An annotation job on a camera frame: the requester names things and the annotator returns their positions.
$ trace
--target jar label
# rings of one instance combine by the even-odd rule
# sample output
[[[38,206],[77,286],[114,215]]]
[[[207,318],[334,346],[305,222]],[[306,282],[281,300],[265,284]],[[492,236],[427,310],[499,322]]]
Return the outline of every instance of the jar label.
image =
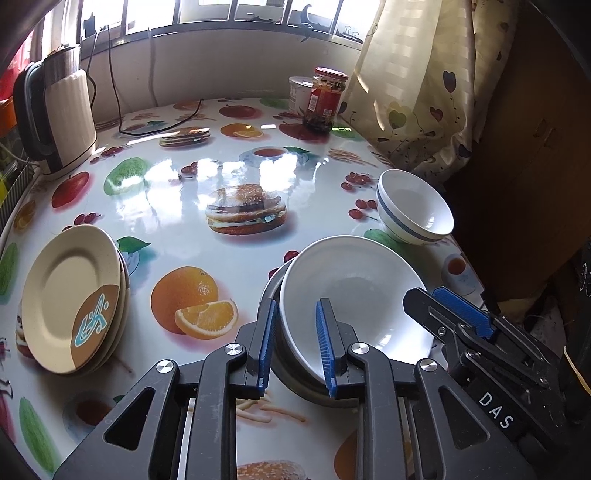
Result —
[[[308,110],[322,116],[332,117],[339,106],[341,92],[315,88],[310,96]]]

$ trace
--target cable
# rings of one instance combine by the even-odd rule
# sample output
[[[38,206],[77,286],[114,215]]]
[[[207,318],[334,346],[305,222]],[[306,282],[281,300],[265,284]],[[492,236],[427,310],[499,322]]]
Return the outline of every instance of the cable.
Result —
[[[31,160],[25,160],[25,159],[23,159],[21,157],[17,157],[14,153],[12,153],[10,151],[10,149],[8,149],[6,146],[4,146],[4,144],[2,142],[0,142],[0,148],[2,148],[8,155],[10,155],[12,158],[14,158],[17,161],[26,163],[27,165],[28,164],[37,165],[37,162],[31,161]]]
[[[197,108],[190,116],[188,116],[184,120],[181,120],[180,122],[175,123],[174,125],[170,125],[169,127],[161,128],[159,130],[153,130],[151,132],[144,133],[144,134],[133,134],[133,133],[124,132],[123,130],[121,130],[121,128],[123,127],[123,117],[121,115],[121,103],[119,102],[119,95],[117,94],[117,88],[115,87],[115,75],[113,74],[113,60],[111,59],[111,28],[108,25],[107,25],[107,33],[109,34],[109,47],[107,50],[107,52],[109,54],[109,72],[111,74],[111,84],[113,85],[113,93],[115,94],[115,100],[117,101],[117,111],[119,112],[119,133],[120,134],[129,135],[130,137],[145,137],[146,135],[161,134],[163,132],[170,130],[171,128],[176,128],[179,125],[182,125],[183,123],[188,122],[195,115],[197,115],[199,109],[201,108],[201,104],[203,103],[202,98],[199,100],[199,103],[197,104]]]
[[[96,100],[96,82],[95,80],[90,76],[90,65],[92,64],[92,57],[95,54],[95,48],[96,48],[96,40],[99,38],[99,33],[100,32],[95,32],[95,40],[92,43],[92,50],[90,51],[90,57],[88,58],[88,66],[86,67],[86,76],[88,77],[88,79],[90,80],[92,86],[95,88],[95,92],[92,94],[92,100],[90,101],[90,108],[92,109],[93,105],[95,104],[95,100]]]

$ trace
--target blue stripe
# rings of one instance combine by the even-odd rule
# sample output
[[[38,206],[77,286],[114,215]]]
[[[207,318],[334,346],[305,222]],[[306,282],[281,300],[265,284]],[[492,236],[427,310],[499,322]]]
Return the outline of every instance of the blue stripe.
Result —
[[[407,227],[406,225],[404,225],[400,220],[398,220],[395,215],[390,211],[390,209],[386,206],[384,199],[382,198],[382,196],[379,194],[379,190],[376,190],[376,193],[378,194],[378,200],[380,202],[380,205],[382,206],[382,208],[384,210],[386,210],[386,213],[388,214],[388,216],[394,221],[394,223],[396,223],[396,225],[398,225],[402,230],[404,230],[406,233],[408,233],[409,235],[412,235],[414,238],[418,238],[419,240],[423,240],[424,242],[429,242],[429,243],[433,243],[436,242],[437,240],[434,240],[433,238],[427,238],[426,236],[422,236],[420,233],[414,232],[412,231],[409,227]]]

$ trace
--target plastic container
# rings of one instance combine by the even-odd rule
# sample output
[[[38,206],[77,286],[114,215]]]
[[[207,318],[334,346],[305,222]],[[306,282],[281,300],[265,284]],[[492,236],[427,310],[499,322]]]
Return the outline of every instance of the plastic container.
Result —
[[[314,87],[311,77],[290,77],[290,112],[303,116],[310,104],[310,95]]]

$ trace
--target window frame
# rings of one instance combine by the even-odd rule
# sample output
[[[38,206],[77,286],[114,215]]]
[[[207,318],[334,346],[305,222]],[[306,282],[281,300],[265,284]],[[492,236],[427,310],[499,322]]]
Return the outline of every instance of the window frame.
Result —
[[[77,31],[76,41],[80,44],[80,58],[86,59],[90,56],[92,51],[92,45],[95,35],[99,35],[97,38],[95,54],[108,49],[108,35],[106,32],[97,32],[91,37],[82,39],[82,3],[84,0],[80,0],[78,12],[77,12]],[[343,45],[345,47],[354,48],[355,50],[361,50],[363,47],[362,43],[349,40],[347,38],[338,36],[335,34],[335,30],[339,21],[339,15],[345,0],[339,0],[335,15],[332,19],[330,30],[328,33],[303,28],[297,25],[288,25],[288,20],[291,14],[291,6],[293,0],[286,0],[283,10],[283,15],[280,24],[261,22],[261,21],[250,21],[250,20],[236,20],[236,12],[238,9],[238,0],[232,0],[230,3],[230,10],[228,20],[204,20],[188,23],[180,23],[180,4],[181,0],[175,0],[174,12],[173,12],[173,23],[164,27],[157,27],[147,30],[128,34],[127,30],[127,7],[129,0],[124,0],[123,9],[121,14],[121,23],[117,26],[111,27],[111,47],[119,45],[125,45],[134,41],[145,40],[152,37],[159,37],[161,35],[170,35],[175,33],[182,33],[188,31],[200,31],[200,30],[258,30],[258,31],[273,31],[281,32],[299,37],[308,36],[310,38],[316,38],[318,40],[329,41]]]

